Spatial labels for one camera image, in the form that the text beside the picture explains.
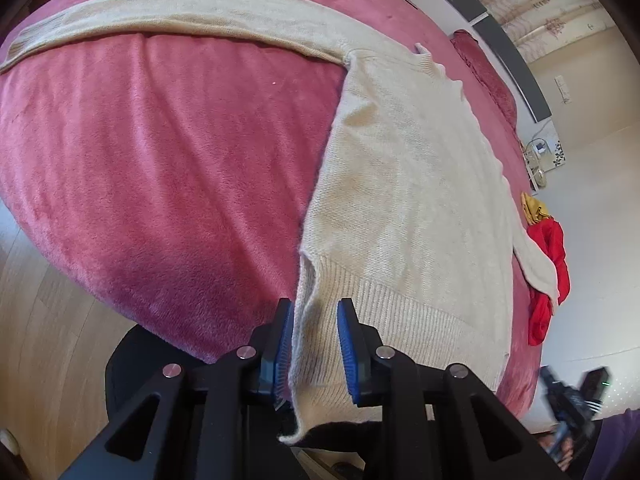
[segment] curtain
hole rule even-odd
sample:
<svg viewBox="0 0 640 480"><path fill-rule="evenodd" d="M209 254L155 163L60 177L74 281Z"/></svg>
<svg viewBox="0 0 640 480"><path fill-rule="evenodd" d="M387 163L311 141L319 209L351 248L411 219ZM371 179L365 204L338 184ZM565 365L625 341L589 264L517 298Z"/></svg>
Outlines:
<svg viewBox="0 0 640 480"><path fill-rule="evenodd" d="M527 63L615 26L598 0L480 0Z"/></svg>

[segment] pink fleece blanket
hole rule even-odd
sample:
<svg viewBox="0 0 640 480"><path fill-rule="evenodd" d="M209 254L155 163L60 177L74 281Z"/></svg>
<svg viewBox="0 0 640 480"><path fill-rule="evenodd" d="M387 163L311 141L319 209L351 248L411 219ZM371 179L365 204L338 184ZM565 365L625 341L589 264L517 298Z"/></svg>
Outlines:
<svg viewBox="0 0 640 480"><path fill-rule="evenodd" d="M14 30L85 0L53 0ZM312 0L460 79L514 197L520 149L448 38L404 0ZM293 298L297 245L344 70L263 44L124 34L68 44L0 76L0 194L42 253L98 298L207 361ZM535 388L529 293L514 264L500 398Z"/></svg>

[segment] ribbed sweater hem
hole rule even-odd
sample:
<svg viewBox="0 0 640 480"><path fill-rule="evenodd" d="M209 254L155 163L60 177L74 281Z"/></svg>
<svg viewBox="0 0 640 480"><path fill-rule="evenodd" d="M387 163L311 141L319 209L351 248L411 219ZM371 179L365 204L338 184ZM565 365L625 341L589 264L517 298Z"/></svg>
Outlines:
<svg viewBox="0 0 640 480"><path fill-rule="evenodd" d="M294 330L299 335L294 336L293 355L298 358L289 376L299 427L295 434L283 437L286 444L300 440L319 424L380 418L380 408L358 408L347 392L336 325L341 298L353 299L359 321L376 327L384 344L431 367L463 362L497 389L509 357L504 341L492 342L443 310L357 276L322 254L306 253L301 257L295 313L300 331Z"/></svg>

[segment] bolt head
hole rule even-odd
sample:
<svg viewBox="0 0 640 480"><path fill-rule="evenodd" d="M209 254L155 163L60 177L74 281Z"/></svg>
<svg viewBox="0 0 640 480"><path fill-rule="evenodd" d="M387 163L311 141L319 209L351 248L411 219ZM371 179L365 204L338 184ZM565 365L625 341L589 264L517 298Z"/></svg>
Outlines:
<svg viewBox="0 0 640 480"><path fill-rule="evenodd" d="M236 350L236 355L241 359L251 359L256 354L255 348L252 346L241 346Z"/></svg>
<svg viewBox="0 0 640 480"><path fill-rule="evenodd" d="M391 359L396 355L396 351L391 348L391 346L379 346L376 348L376 355L380 357L380 359Z"/></svg>
<svg viewBox="0 0 640 480"><path fill-rule="evenodd" d="M464 379L469 374L469 368L465 365L455 364L449 368L449 373L457 379Z"/></svg>
<svg viewBox="0 0 640 480"><path fill-rule="evenodd" d="M167 378L176 377L182 373L182 367L176 363L171 363L162 369L162 375Z"/></svg>

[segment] wall outlet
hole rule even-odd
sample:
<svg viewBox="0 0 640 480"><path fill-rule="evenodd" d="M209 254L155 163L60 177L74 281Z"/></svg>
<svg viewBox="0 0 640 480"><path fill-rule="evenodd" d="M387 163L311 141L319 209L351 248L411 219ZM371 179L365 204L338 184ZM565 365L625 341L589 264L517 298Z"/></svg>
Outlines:
<svg viewBox="0 0 640 480"><path fill-rule="evenodd" d="M571 94L569 94L569 87L567 86L566 81L564 80L564 77L562 77L561 75L557 75L554 78L554 81L558 85L558 90L560 91L560 95L562 96L562 102L564 104L570 103Z"/></svg>

